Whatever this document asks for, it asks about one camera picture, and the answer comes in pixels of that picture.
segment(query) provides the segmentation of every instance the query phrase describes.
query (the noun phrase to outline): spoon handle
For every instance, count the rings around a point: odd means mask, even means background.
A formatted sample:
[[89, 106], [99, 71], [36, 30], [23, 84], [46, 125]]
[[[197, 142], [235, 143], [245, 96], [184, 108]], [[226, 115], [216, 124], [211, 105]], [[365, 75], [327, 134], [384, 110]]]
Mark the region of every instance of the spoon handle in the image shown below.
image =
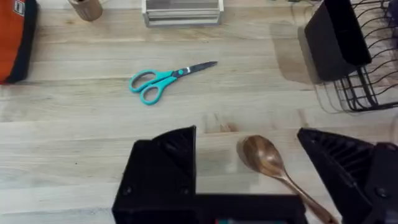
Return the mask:
[[301, 196], [304, 203], [307, 204], [308, 208], [325, 224], [338, 224], [338, 221], [333, 215], [328, 212], [322, 205], [316, 202], [311, 196], [309, 196], [303, 189], [301, 189], [289, 176], [282, 179], [282, 181], [289, 186], [294, 192]]

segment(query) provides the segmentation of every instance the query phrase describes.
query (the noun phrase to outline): wooden countertop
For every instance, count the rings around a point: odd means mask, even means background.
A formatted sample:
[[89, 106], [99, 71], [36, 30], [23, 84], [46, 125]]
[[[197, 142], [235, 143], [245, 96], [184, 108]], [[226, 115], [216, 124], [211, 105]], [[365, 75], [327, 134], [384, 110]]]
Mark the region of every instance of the wooden countertop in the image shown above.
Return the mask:
[[[93, 23], [65, 1], [39, 2], [29, 78], [0, 86], [2, 224], [114, 223], [110, 208], [134, 141], [193, 124], [198, 192], [289, 194], [238, 159], [237, 140], [261, 134], [291, 177], [339, 216], [298, 129], [398, 142], [397, 110], [337, 111], [327, 89], [308, 82], [298, 38], [313, 13], [308, 3], [226, 0], [222, 26], [147, 29], [136, 0], [106, 2]], [[219, 64], [175, 82], [154, 106], [128, 90], [139, 70], [210, 60]]]

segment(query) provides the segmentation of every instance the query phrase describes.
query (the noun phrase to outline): orange fabric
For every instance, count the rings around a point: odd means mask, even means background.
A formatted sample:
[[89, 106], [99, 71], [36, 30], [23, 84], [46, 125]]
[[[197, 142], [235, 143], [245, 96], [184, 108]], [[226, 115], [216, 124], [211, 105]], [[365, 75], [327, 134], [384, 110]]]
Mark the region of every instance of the orange fabric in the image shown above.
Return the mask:
[[15, 0], [0, 0], [0, 83], [14, 66], [24, 28], [24, 17], [14, 12], [14, 4]]

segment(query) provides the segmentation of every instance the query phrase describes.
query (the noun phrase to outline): orange bag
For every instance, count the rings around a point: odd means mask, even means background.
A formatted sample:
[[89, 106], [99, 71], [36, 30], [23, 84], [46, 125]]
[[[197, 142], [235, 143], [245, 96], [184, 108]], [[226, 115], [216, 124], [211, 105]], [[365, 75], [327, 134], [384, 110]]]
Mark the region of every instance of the orange bag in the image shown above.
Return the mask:
[[27, 76], [37, 9], [36, 0], [0, 0], [0, 84]]

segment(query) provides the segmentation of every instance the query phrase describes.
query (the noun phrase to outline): teal scissors handle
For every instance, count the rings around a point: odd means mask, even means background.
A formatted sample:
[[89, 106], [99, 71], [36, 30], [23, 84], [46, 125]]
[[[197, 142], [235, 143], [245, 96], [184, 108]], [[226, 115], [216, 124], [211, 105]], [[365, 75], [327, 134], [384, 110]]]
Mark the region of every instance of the teal scissors handle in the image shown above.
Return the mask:
[[[177, 80], [176, 77], [173, 77], [174, 71], [168, 71], [168, 72], [159, 72], [157, 70], [143, 70], [137, 74], [135, 74], [131, 79], [130, 79], [130, 85], [129, 89], [133, 93], [138, 93], [141, 92], [140, 94], [140, 99], [141, 101], [146, 104], [146, 105], [154, 105], [160, 100], [160, 97], [162, 96], [163, 90], [173, 83], [175, 80]], [[140, 78], [142, 78], [145, 75], [155, 75], [155, 78], [152, 80], [149, 80], [145, 83], [143, 83], [139, 87], [134, 88], [134, 83], [137, 82]], [[146, 100], [145, 96], [148, 91], [152, 89], [157, 89], [157, 94], [156, 97], [153, 100]]]
[[[155, 103], [157, 103], [160, 100], [160, 97], [162, 96], [163, 90], [170, 85], [171, 83], [173, 83], [175, 80], [177, 80], [176, 77], [167, 77], [165, 79], [163, 79], [160, 82], [157, 82], [155, 84], [151, 84], [149, 86], [147, 86], [144, 90], [141, 91], [141, 94], [139, 95], [140, 100], [146, 104], [146, 105], [154, 105]], [[153, 100], [146, 100], [145, 99], [145, 94], [152, 90], [152, 89], [157, 89], [157, 94], [156, 97]]]
[[[133, 77], [131, 77], [130, 82], [129, 82], [129, 89], [133, 93], [139, 93], [143, 89], [145, 89], [147, 86], [157, 83], [159, 81], [162, 81], [163, 79], [170, 77], [173, 74], [173, 71], [168, 71], [168, 72], [159, 72], [157, 70], [143, 70], [137, 74], [135, 74]], [[137, 82], [140, 78], [146, 76], [146, 75], [155, 75], [155, 78], [152, 80], [149, 80], [148, 82], [143, 83], [139, 87], [134, 88], [135, 82]]]

